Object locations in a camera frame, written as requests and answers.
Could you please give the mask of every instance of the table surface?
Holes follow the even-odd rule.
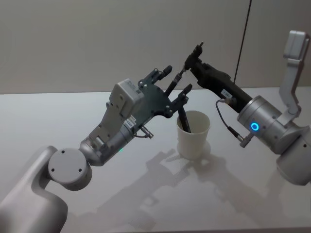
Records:
[[[285,110],[278,88],[245,91]],[[109,94],[1,95],[0,187],[5,189],[43,145],[78,148],[101,121]],[[295,122],[308,125],[311,87],[298,88],[297,97],[302,113]],[[217,99],[210,91],[194,90],[185,106],[211,121],[202,160],[178,154],[177,114],[157,116],[147,124],[154,138],[136,138],[103,167],[93,167],[85,189],[72,192],[50,182],[47,190],[69,206],[62,233],[310,227],[310,185],[282,179],[278,156],[256,138],[241,148],[219,119]],[[229,125],[247,134],[237,113],[226,105],[221,111]]]

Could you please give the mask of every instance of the black cable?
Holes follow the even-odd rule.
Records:
[[[219,114],[219,116],[220,116],[220,119],[221,119],[222,122],[224,123],[224,125],[225,125],[227,128],[229,128],[229,126],[226,124],[226,122],[225,122],[225,120],[224,120],[222,114],[220,113],[220,110],[219,110],[219,107],[218,107],[218,103],[219,103],[219,102],[222,102],[222,100],[217,100],[217,101],[216,101],[216,109],[217,109],[217,112],[218,112],[218,114]]]
[[[140,135],[135,134],[135,135],[134,135],[134,137],[139,137],[139,138],[147,138],[148,136],[147,136],[147,135],[140,136]]]
[[[227,129],[236,137],[238,138],[239,136],[241,136],[238,132],[236,132],[231,126],[228,126],[222,116],[222,114],[220,113],[220,110],[219,110],[219,107],[218,107],[218,103],[219,102],[223,102],[223,100],[217,100],[216,101],[216,109],[217,109],[217,112],[220,116],[220,119],[222,120],[223,124],[227,127]]]
[[[241,53],[242,53],[242,48],[243,48],[243,43],[244,43],[244,38],[245,38],[245,33],[246,33],[246,28],[247,28],[247,23],[248,23],[249,12],[251,10],[251,5],[252,5],[252,0],[249,0],[249,6],[248,6],[248,11],[247,11],[246,21],[245,21],[245,26],[244,26],[244,32],[243,32],[243,37],[242,37],[242,42],[241,42],[241,47],[240,47],[238,63],[237,63],[237,67],[236,67],[235,74],[234,74],[234,80],[233,80],[234,84],[235,84],[235,80],[237,78],[237,73],[238,73],[238,69],[239,69],[240,58],[241,58]]]

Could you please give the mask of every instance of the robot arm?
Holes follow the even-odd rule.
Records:
[[[237,121],[249,130],[249,135],[243,138],[231,127],[227,128],[241,141],[240,145],[245,147],[253,136],[257,137],[273,153],[281,155],[277,160],[279,172],[289,182],[298,185],[306,185],[311,180],[310,127],[293,123],[301,111],[294,93],[309,40],[304,32],[290,31],[284,51],[284,57],[288,59],[287,71],[279,90],[287,106],[283,114],[263,97],[251,98],[226,73],[202,63],[199,56],[203,43],[196,46],[184,64],[184,69],[190,69],[201,87],[214,92],[220,101],[239,113]]]
[[[91,166],[104,165],[134,137],[152,138],[145,127],[154,116],[170,118],[187,103],[189,84],[174,101],[155,85],[172,70],[154,69],[135,86],[129,79],[116,84],[100,124],[83,140],[79,149],[62,149],[53,154],[48,171],[52,180],[68,190],[80,190],[91,180]],[[137,135],[141,130],[145,135]]]
[[[104,165],[134,137],[153,135],[146,128],[154,116],[170,118],[187,103],[188,85],[174,101],[155,85],[172,70],[153,70],[138,83],[124,80],[115,85],[100,124],[83,140],[79,149],[57,150],[49,146],[36,153],[36,161],[0,203],[0,232],[56,233],[66,222],[68,207],[45,190],[50,180],[68,190],[84,188],[92,177],[91,166]],[[141,130],[145,136],[138,136]]]

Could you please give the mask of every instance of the blue led ring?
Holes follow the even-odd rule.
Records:
[[[259,130],[259,124],[257,124],[256,122],[251,123],[251,129],[254,131],[258,131]]]

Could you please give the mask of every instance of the circular joint cap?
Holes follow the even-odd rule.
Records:
[[[92,177],[85,156],[73,148],[55,152],[50,158],[48,169],[51,178],[69,190],[84,188]]]

